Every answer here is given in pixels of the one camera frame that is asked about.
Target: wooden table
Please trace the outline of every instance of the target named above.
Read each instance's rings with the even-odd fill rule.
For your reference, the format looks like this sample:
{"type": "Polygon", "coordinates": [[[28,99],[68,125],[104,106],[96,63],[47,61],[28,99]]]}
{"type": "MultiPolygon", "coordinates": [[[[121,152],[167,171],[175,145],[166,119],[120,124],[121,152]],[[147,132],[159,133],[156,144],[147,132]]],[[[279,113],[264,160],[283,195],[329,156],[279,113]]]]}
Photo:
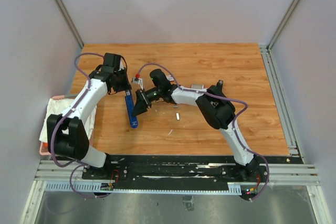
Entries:
{"type": "MultiPolygon", "coordinates": [[[[238,123],[250,148],[265,155],[289,154],[257,44],[86,44],[83,52],[123,55],[130,80],[147,62],[166,66],[185,87],[192,83],[209,87],[224,80],[227,97],[249,104],[238,123]]],[[[79,66],[90,73],[101,63],[100,57],[83,56],[79,66]]],[[[149,73],[155,68],[148,66],[141,72],[145,89],[153,87],[149,73]]],[[[78,93],[85,81],[77,71],[71,92],[78,93]]],[[[132,84],[132,88],[135,99],[139,86],[132,84]]],[[[152,109],[138,116],[138,128],[130,128],[124,96],[124,92],[107,95],[98,103],[95,148],[109,154],[232,154],[197,107],[153,103],[152,109]]],[[[242,109],[240,104],[235,106],[237,111],[242,109]]]]}

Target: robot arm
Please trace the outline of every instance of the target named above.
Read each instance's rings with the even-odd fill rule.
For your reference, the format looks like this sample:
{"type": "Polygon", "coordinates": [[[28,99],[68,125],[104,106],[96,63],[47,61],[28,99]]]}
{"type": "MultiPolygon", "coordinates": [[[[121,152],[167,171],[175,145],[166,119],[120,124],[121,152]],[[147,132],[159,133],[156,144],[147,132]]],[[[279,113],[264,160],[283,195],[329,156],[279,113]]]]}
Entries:
{"type": "MultiPolygon", "coordinates": [[[[200,91],[204,91],[206,92],[206,89],[203,90],[194,90],[195,92],[190,92],[190,91],[183,91],[181,89],[175,89],[172,93],[172,98],[175,101],[176,104],[189,104],[189,105],[193,105],[193,106],[198,106],[200,109],[206,106],[206,104],[204,104],[205,101],[207,101],[207,97],[206,95],[200,93],[200,91]]],[[[211,127],[213,127],[213,123],[211,122],[211,117],[215,117],[216,115],[210,115],[209,113],[205,112],[203,113],[203,115],[205,117],[208,117],[207,122],[210,124],[211,127]]],[[[233,121],[231,121],[228,125],[220,125],[220,128],[217,128],[216,126],[214,126],[213,128],[219,130],[221,132],[221,134],[223,135],[223,137],[226,139],[226,142],[228,143],[228,145],[230,146],[231,150],[233,151],[234,154],[234,159],[237,162],[237,164],[243,165],[245,166],[246,164],[249,164],[252,159],[253,159],[253,154],[250,152],[245,151],[237,137],[236,134],[233,131],[233,121]]],[[[248,147],[242,132],[240,131],[239,127],[238,127],[238,123],[237,121],[235,122],[235,128],[236,131],[238,132],[239,135],[239,139],[241,140],[241,142],[248,147]]]]}
{"type": "Polygon", "coordinates": [[[234,153],[234,159],[245,175],[250,176],[258,168],[259,163],[255,156],[248,152],[239,143],[234,128],[241,143],[248,148],[248,145],[238,127],[237,121],[233,126],[235,117],[235,107],[229,101],[212,98],[204,94],[208,92],[217,96],[225,97],[222,93],[222,86],[218,83],[208,89],[190,89],[175,84],[171,84],[165,74],[160,69],[155,69],[150,73],[150,77],[155,85],[154,88],[145,91],[136,91],[136,104],[133,115],[139,115],[151,108],[151,102],[162,98],[165,102],[173,104],[189,104],[198,106],[207,123],[214,129],[219,130],[224,136],[234,153]]]}
{"type": "Polygon", "coordinates": [[[105,54],[103,65],[90,75],[89,81],[76,99],[60,115],[50,115],[47,119],[48,150],[51,152],[51,139],[56,124],[68,114],[57,130],[54,139],[55,154],[80,160],[94,167],[104,166],[106,153],[90,146],[84,125],[93,108],[101,98],[113,89],[115,92],[130,90],[126,70],[121,65],[121,56],[105,54]]]}

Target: white wall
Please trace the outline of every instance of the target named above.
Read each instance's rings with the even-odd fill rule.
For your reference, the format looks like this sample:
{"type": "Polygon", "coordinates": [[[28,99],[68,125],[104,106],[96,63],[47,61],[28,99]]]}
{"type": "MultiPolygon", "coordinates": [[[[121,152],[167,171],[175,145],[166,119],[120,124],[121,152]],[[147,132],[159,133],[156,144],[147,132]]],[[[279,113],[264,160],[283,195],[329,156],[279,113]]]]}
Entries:
{"type": "Polygon", "coordinates": [[[0,216],[18,223],[39,163],[46,104],[69,87],[79,48],[53,0],[0,6],[0,216]]]}
{"type": "Polygon", "coordinates": [[[336,223],[336,4],[302,0],[273,53],[299,141],[336,223]]]}
{"type": "Polygon", "coordinates": [[[86,43],[266,44],[292,0],[63,0],[86,43]]]}

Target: white towel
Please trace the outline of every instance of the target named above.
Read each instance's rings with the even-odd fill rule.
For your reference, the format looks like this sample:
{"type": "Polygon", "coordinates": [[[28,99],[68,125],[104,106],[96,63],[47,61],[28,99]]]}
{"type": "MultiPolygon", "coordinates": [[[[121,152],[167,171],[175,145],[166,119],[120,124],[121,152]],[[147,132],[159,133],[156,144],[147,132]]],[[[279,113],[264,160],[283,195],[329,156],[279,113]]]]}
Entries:
{"type": "MultiPolygon", "coordinates": [[[[72,102],[74,100],[73,99],[62,99],[62,100],[53,100],[53,99],[49,99],[48,102],[48,107],[47,107],[47,114],[46,117],[44,119],[44,123],[43,123],[43,127],[41,130],[41,134],[40,134],[40,138],[39,140],[41,142],[44,143],[48,143],[48,138],[47,138],[47,118],[51,115],[51,114],[55,114],[55,115],[59,115],[62,113],[63,110],[65,110],[67,107],[69,107],[72,102]]],[[[96,110],[97,110],[97,106],[92,110],[92,113],[90,114],[89,118],[87,119],[85,125],[84,125],[84,129],[85,132],[88,136],[88,139],[91,138],[91,134],[93,132],[93,127],[94,127],[94,120],[95,120],[95,116],[96,116],[96,110]]]]}

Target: black base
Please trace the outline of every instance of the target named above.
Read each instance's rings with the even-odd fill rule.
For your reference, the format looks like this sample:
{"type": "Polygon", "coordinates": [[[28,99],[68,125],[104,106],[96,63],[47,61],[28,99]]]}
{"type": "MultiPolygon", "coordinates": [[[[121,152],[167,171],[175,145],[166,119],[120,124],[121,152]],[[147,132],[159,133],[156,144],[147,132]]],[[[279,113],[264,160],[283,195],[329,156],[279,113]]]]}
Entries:
{"type": "Polygon", "coordinates": [[[116,189],[144,190],[227,190],[228,182],[265,182],[266,167],[261,164],[248,178],[242,178],[239,167],[232,156],[127,156],[107,157],[104,168],[88,168],[83,179],[110,180],[112,171],[118,170],[120,177],[116,189]],[[220,167],[197,165],[224,163],[220,167]]]}

